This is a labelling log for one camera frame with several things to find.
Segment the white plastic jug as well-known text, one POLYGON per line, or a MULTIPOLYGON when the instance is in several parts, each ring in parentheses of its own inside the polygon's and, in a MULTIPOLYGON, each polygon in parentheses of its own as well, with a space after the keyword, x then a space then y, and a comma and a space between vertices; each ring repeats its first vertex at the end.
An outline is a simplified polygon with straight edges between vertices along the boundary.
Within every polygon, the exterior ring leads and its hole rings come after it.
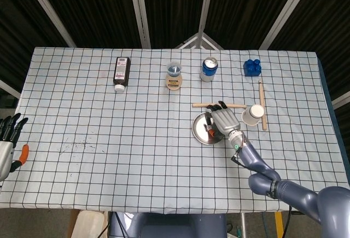
POLYGON ((97 211, 80 211, 71 238, 98 238, 105 227, 104 214, 97 211))

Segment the metal table leg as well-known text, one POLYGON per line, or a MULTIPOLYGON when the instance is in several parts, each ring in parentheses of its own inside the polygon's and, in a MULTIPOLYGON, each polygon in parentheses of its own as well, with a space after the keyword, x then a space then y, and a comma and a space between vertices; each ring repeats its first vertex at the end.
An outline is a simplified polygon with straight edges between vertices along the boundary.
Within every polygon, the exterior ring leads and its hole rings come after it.
POLYGON ((241 217, 241 238, 247 238, 245 213, 241 212, 240 217, 241 217))

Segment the checkered light blue tablecloth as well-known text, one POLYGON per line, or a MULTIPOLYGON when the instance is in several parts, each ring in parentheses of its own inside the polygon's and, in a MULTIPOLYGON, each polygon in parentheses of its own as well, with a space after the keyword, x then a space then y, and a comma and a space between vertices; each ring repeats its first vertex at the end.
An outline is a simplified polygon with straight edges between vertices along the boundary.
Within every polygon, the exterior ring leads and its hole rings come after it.
POLYGON ((228 213, 286 210, 255 195, 250 172, 231 161, 227 140, 201 144, 193 103, 251 106, 265 93, 268 129, 241 128, 282 179, 313 191, 348 187, 314 52, 200 49, 35 48, 17 111, 28 118, 14 153, 28 161, 1 183, 0 208, 228 213), (129 57, 129 83, 114 90, 117 57, 129 57), (218 61, 213 81, 202 62, 218 61), (259 59, 261 75, 246 77, 259 59), (179 62, 182 84, 166 86, 179 62))

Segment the grey-blue robot torso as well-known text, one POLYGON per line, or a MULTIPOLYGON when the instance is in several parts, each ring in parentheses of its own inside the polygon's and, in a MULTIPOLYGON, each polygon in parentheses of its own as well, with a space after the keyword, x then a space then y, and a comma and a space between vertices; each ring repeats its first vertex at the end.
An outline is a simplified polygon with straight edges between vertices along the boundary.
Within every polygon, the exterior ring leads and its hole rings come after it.
POLYGON ((109 238, 227 238, 225 214, 112 214, 109 238))

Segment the wooden drumstick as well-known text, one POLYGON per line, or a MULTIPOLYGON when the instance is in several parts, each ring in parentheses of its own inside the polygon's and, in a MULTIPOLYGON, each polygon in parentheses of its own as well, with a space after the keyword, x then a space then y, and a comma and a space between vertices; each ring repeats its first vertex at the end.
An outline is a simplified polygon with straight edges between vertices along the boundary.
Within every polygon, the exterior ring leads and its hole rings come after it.
POLYGON ((264 86, 263 86, 263 81, 259 80, 259 99, 260 99, 260 105, 264 109, 264 114, 261 117, 261 122, 262 122, 262 129, 264 131, 267 131, 267 117, 266 117, 266 107, 265 107, 265 94, 264 94, 264 86))
MULTIPOLYGON (((222 106, 219 103, 193 103, 192 107, 207 107, 207 106, 215 106, 218 105, 222 108, 222 106)), ((241 108, 241 109, 246 109, 246 105, 237 105, 237 104, 232 104, 228 103, 226 104, 227 108, 241 108)))

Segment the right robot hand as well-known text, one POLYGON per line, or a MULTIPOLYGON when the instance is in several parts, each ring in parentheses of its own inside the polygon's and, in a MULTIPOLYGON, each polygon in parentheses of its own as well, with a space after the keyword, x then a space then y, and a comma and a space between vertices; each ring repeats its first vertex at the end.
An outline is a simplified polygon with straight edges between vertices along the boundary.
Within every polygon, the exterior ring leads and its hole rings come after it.
POLYGON ((233 131, 241 129, 241 124, 233 111, 223 101, 219 101, 214 105, 207 105, 206 108, 211 111, 214 123, 223 135, 229 136, 233 131))

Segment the white triangular metal frame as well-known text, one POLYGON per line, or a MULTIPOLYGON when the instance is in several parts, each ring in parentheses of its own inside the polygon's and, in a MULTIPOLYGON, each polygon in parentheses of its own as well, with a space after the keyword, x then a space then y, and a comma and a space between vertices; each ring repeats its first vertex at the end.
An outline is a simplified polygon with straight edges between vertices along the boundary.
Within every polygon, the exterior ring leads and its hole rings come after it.
POLYGON ((190 38, 181 42, 175 47, 176 49, 206 49, 206 50, 223 50, 216 41, 214 41, 207 34, 203 33, 201 36, 199 33, 194 34, 190 38))

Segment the small jar with clear lid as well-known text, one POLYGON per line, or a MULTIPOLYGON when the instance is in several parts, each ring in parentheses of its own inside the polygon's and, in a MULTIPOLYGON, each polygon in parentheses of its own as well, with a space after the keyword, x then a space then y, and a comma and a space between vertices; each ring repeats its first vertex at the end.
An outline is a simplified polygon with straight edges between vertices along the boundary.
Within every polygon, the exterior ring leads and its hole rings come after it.
POLYGON ((166 86, 170 90, 178 90, 182 84, 182 67, 179 62, 171 62, 167 66, 166 86))

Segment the round metal plate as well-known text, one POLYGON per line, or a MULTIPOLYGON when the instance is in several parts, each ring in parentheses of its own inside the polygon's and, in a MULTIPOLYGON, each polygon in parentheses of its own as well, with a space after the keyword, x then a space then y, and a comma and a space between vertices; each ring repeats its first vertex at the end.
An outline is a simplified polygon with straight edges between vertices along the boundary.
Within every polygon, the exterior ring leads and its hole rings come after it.
POLYGON ((194 119, 192 133, 199 142, 206 145, 214 145, 225 137, 216 127, 210 112, 203 112, 194 119), (207 130, 207 125, 211 125, 212 129, 207 130))

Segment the blue toy building brick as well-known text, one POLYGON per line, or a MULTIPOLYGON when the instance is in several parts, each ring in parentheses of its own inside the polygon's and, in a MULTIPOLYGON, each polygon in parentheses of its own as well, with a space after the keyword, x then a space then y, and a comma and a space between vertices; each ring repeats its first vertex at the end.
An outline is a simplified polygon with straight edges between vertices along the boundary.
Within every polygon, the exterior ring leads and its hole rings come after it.
POLYGON ((258 77, 261 75, 261 62, 259 59, 249 59, 243 64, 244 75, 246 77, 258 77))

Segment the white metal frame beam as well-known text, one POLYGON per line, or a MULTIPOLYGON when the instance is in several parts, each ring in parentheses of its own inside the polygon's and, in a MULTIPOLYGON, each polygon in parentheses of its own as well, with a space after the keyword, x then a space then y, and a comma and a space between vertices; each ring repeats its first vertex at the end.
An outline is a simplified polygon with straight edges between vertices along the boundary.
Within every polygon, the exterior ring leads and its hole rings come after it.
POLYGON ((56 13, 55 9, 51 5, 49 0, 37 0, 40 4, 40 6, 43 8, 45 11, 46 15, 52 22, 52 24, 55 26, 59 34, 62 36, 64 41, 67 43, 67 45, 71 48, 76 48, 77 45, 74 42, 73 38, 65 28, 63 22, 61 21, 60 17, 56 13))
POLYGON ((334 99, 332 102, 333 109, 338 109, 348 103, 350 103, 350 91, 344 93, 338 98, 334 99))
POLYGON ((135 11, 141 46, 143 49, 151 49, 145 0, 132 0, 132 3, 135 11))
POLYGON ((287 0, 281 12, 277 16, 277 19, 273 23, 270 28, 268 34, 263 40, 262 44, 259 47, 259 50, 268 50, 270 45, 273 43, 291 14, 293 13, 296 6, 299 4, 301 0, 287 0))
POLYGON ((11 94, 12 96, 14 96, 17 99, 19 99, 21 97, 20 92, 18 92, 17 90, 15 90, 11 86, 9 86, 7 83, 2 81, 1 79, 0 79, 0 88, 3 89, 4 91, 6 91, 7 93, 11 94))
POLYGON ((211 2, 211 0, 203 0, 203 3, 202 3, 202 10, 201 10, 201 16, 200 16, 200 22, 199 22, 198 39, 201 39, 203 36, 203 33, 204 33, 210 2, 211 2))

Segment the white paper cup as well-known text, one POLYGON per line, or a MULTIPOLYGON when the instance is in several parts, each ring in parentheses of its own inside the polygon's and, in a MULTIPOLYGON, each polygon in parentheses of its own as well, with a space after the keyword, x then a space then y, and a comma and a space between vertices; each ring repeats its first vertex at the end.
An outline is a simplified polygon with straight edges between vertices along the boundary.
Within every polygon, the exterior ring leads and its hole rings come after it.
POLYGON ((265 114, 262 105, 252 105, 241 114, 242 121, 248 126, 256 126, 265 114))

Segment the blue and silver soda can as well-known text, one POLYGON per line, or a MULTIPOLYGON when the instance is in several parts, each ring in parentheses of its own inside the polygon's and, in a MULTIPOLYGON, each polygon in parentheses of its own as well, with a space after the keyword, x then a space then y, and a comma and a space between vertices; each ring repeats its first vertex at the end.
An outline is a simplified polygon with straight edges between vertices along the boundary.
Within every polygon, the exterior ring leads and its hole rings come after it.
POLYGON ((204 82, 211 82, 214 79, 218 69, 218 61, 213 57, 208 57, 203 60, 200 78, 204 82))

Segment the dark blue table undercloth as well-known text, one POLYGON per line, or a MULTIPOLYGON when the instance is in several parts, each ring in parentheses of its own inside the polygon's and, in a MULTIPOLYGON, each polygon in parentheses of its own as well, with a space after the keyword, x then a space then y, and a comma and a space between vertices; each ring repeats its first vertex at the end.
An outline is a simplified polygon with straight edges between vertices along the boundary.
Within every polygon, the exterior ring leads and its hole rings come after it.
POLYGON ((323 91, 324 91, 324 96, 325 96, 325 100, 326 100, 327 109, 328 109, 328 112, 329 112, 329 115, 330 115, 330 119, 331 119, 331 122, 332 122, 333 129, 335 131, 337 142, 338 142, 340 148, 342 149, 345 146, 344 146, 343 139, 342 139, 341 132, 340 132, 340 128, 339 128, 339 125, 338 125, 338 122, 337 122, 337 119, 336 119, 336 115, 335 115, 335 112, 334 112, 334 109, 333 109, 333 104, 331 103, 331 97, 330 97, 330 94, 329 94, 328 85, 326 83, 326 78, 325 78, 323 66, 322 66, 321 60, 319 58, 317 58, 317 60, 318 60, 320 80, 321 80, 322 88, 323 88, 323 91))

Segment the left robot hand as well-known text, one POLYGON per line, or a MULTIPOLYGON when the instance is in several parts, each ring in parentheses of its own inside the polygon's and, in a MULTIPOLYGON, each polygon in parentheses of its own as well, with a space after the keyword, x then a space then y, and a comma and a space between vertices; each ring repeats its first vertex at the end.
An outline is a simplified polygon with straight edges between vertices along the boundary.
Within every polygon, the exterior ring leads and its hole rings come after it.
POLYGON ((17 160, 13 159, 14 150, 19 140, 21 130, 28 118, 17 122, 21 113, 0 119, 0 182, 3 182, 10 173, 25 164, 29 155, 29 146, 23 145, 21 155, 17 160))

